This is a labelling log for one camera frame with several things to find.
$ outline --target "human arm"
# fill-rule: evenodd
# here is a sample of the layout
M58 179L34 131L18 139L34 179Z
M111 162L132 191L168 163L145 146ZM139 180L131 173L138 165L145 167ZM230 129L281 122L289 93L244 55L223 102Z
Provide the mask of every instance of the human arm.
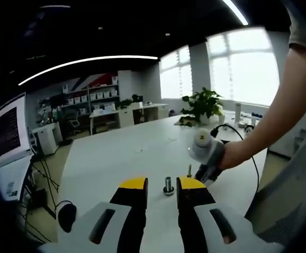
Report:
M305 112L306 48L293 44L285 60L283 80L267 114L246 139L226 144L219 167L235 167L269 147L292 129Z

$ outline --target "screw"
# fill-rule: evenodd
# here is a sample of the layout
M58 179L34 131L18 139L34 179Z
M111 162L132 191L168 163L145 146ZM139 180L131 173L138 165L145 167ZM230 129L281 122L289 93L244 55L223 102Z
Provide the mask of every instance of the screw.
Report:
M191 165L191 164L188 166L188 174L187 174L187 177L188 177L188 178L191 178L191 177L192 177L192 165Z
M165 178L165 187L164 187L164 194L167 196L171 196L174 194L174 187L171 184L171 178Z

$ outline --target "monitor screen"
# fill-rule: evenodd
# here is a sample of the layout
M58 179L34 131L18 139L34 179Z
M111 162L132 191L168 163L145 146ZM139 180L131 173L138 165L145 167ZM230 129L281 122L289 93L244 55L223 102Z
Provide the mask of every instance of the monitor screen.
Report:
M0 108L0 164L30 149L25 122L25 96Z

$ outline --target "hand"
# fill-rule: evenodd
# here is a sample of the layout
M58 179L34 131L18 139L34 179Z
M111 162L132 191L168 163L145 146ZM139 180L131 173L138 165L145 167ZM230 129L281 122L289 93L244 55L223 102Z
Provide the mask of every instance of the hand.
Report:
M248 146L244 141L231 141L225 144L225 153L219 164L222 170L238 166L251 156L248 152Z

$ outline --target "curved light strip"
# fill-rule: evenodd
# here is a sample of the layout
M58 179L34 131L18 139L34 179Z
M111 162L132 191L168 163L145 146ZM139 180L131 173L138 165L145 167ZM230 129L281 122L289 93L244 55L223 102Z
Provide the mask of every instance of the curved light strip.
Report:
M35 74L33 76L30 76L29 78L25 79L23 82L19 83L18 85L22 85L24 83L26 83L27 81L39 76L39 75L42 75L48 71L51 71L51 70L55 70L55 69L59 69L60 67L65 67L65 66L68 66L68 65L72 65L72 64L75 64L75 63L80 63L80 62L88 62L88 61L95 61L95 60L105 60L105 59L150 59L150 60L157 60L158 57L155 57L155 56L142 56L142 55L111 55L111 56L99 56L99 57L93 57L93 58L86 58L86 59L81 59L81 60L77 60L77 61L73 61L73 62L67 62L67 63L63 63L63 64L60 64L58 66L55 66L55 67L51 67L47 70L44 70L42 72L39 72L38 74Z
M40 8L71 8L70 5L45 5Z
M236 7L236 5L231 0L222 0L235 14L235 16L240 20L240 22L243 25L248 25L248 21L246 18L242 15L240 10Z

